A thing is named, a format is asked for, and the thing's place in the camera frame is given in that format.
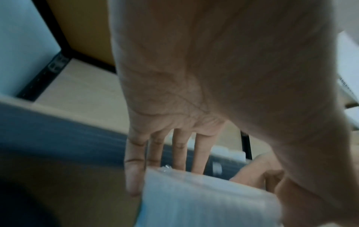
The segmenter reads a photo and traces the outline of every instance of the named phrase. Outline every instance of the yellow panel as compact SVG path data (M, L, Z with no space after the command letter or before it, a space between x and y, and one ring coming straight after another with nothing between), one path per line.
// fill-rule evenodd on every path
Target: yellow panel
M114 65L106 0L47 0L70 46Z

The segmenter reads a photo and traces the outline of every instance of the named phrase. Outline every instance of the white plastic cup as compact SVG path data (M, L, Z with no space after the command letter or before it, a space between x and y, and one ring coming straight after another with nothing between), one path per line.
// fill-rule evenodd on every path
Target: white plastic cup
M214 177L148 169L135 227L278 227L275 195Z

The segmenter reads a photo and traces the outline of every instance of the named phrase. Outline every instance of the light blue wall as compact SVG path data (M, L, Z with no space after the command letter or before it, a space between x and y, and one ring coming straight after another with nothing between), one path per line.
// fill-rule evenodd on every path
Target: light blue wall
M15 96L59 51L31 0L0 1L0 94Z

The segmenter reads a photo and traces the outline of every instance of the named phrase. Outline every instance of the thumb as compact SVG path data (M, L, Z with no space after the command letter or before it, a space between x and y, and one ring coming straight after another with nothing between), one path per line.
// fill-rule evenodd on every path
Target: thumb
M334 218L335 213L330 213L329 203L288 177L278 184L275 194L282 205L284 227L315 227L329 223Z

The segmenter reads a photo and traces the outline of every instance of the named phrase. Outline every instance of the plastic container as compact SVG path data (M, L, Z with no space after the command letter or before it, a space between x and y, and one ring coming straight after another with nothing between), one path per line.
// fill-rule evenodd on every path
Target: plastic container
M146 172L135 227L277 227L279 220L271 193L162 167Z

